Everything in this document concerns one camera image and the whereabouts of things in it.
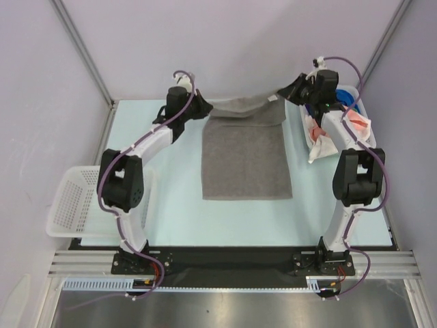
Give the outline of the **grey terry towel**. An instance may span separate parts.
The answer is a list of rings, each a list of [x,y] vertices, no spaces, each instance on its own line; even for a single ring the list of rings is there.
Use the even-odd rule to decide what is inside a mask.
[[[213,100],[202,132],[205,200],[287,200],[292,183],[283,123],[285,101],[275,93]]]

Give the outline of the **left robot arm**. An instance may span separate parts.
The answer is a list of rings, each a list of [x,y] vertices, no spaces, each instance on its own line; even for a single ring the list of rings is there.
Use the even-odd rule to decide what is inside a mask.
[[[102,154],[96,187],[98,205],[115,217],[120,247],[130,252],[126,265],[135,273],[144,273],[150,267],[150,256],[142,252],[147,245],[142,214],[135,212],[145,192],[144,167],[178,140],[188,121],[203,119],[212,109],[197,88],[171,87],[146,134],[124,150],[109,148]]]

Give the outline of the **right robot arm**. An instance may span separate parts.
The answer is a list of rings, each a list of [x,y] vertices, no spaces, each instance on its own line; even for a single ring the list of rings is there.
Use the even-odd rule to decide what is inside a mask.
[[[308,106],[310,116],[328,133],[339,151],[333,177],[333,194],[337,203],[330,225],[320,239],[323,252],[314,258],[316,270],[324,275],[338,268],[338,256],[350,251],[348,235],[357,214],[382,209],[384,202],[375,208],[370,205],[380,197],[383,184],[387,182],[384,150],[371,148],[353,131],[348,110],[337,101],[338,83],[338,72],[321,69],[300,74],[277,92],[295,105]]]

